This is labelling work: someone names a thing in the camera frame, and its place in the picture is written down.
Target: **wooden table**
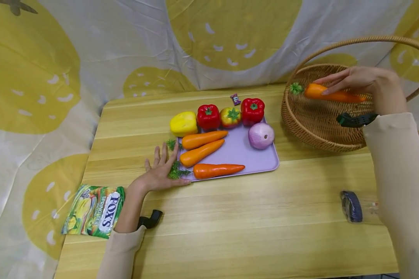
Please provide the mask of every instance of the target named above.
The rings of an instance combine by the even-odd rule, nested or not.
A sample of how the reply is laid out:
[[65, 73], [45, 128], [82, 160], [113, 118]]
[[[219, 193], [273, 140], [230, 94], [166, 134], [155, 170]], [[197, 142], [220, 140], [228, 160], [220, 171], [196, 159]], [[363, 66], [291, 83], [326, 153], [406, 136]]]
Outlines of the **wooden table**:
[[[327, 278], [397, 272], [384, 226], [349, 224], [343, 189], [375, 193], [367, 149], [315, 150], [289, 135], [280, 118], [283, 85], [115, 100], [103, 109], [83, 183], [126, 186], [144, 159], [171, 138], [169, 120], [204, 103], [220, 109], [260, 97], [275, 129], [277, 170], [150, 193], [143, 215], [164, 212], [148, 230], [133, 272], [143, 279]], [[95, 278], [106, 241], [66, 237], [56, 279]]]

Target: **wicker basket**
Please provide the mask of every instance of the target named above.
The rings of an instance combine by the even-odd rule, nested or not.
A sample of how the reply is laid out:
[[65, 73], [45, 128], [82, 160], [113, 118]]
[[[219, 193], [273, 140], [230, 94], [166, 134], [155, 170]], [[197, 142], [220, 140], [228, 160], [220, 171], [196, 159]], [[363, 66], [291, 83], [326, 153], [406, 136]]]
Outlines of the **wicker basket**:
[[[289, 86], [300, 83], [303, 88], [313, 80], [345, 70], [348, 67], [336, 64], [318, 64], [303, 67], [314, 57], [337, 47], [363, 42], [394, 42], [401, 43], [419, 50], [419, 42], [399, 36], [367, 36], [353, 40], [341, 41], [325, 47], [301, 62], [287, 81], [284, 98], [281, 105], [281, 116], [286, 128], [304, 143], [331, 152], [350, 152], [366, 146], [361, 128], [342, 127], [336, 117], [347, 112], [358, 116], [372, 112], [372, 96], [363, 94], [363, 103], [339, 103], [333, 101], [311, 100], [304, 94], [289, 93]], [[407, 97], [407, 101], [419, 94], [419, 88]]]

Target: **basket handle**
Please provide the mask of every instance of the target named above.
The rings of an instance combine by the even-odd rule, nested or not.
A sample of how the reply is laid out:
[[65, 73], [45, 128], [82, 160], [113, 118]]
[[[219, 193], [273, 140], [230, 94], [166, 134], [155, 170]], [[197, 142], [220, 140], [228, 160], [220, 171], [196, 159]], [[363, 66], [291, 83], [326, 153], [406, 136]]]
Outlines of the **basket handle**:
[[[403, 36], [391, 36], [391, 35], [386, 35], [386, 36], [364, 36], [361, 38], [356, 38], [356, 39], [350, 39], [350, 40], [345, 40], [345, 41], [339, 41], [335, 44], [332, 44], [330, 46], [324, 47], [321, 50], [316, 51], [315, 53], [312, 53], [311, 55], [309, 55], [306, 59], [304, 59], [296, 68], [295, 70], [292, 72], [291, 76], [289, 77], [289, 79], [287, 80], [287, 84], [286, 84], [286, 88], [288, 88], [291, 83], [292, 83], [292, 79], [295, 77], [296, 73], [303, 68], [303, 66], [309, 62], [311, 59], [313, 59], [314, 57], [327, 52], [329, 50], [333, 50], [336, 49], [338, 47], [342, 47], [342, 46], [347, 46], [347, 45], [353, 45], [353, 44], [359, 44], [359, 43], [364, 43], [364, 42], [382, 42], [382, 41], [387, 41], [387, 42], [394, 42], [394, 43], [399, 43], [399, 44], [403, 44], [403, 45], [407, 45], [410, 47], [414, 47], [415, 49], [419, 50], [419, 42], [410, 38], [405, 38]], [[407, 97], [407, 101], [413, 99], [414, 97], [419, 95], [419, 88], [417, 88], [413, 93], [411, 93], [408, 97]]]

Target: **onion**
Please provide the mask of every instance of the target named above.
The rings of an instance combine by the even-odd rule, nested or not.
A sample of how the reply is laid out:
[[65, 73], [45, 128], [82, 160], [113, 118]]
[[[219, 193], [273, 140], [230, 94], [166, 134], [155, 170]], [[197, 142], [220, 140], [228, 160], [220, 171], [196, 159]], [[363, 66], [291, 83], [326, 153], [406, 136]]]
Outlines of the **onion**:
[[275, 139], [275, 131], [270, 125], [256, 123], [248, 130], [248, 140], [250, 145], [257, 149], [266, 149]]

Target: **beige sleeve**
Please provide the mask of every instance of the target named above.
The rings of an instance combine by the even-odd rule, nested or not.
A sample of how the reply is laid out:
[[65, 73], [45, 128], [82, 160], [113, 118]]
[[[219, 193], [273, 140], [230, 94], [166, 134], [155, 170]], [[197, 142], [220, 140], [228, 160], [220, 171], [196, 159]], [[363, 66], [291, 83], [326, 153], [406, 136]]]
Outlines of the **beige sleeve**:
[[363, 129], [374, 162], [379, 217], [401, 278], [419, 279], [419, 135], [409, 112], [379, 116]]
[[97, 279], [132, 278], [135, 253], [140, 249], [145, 230], [146, 227], [141, 226], [131, 233], [113, 231], [110, 234]]

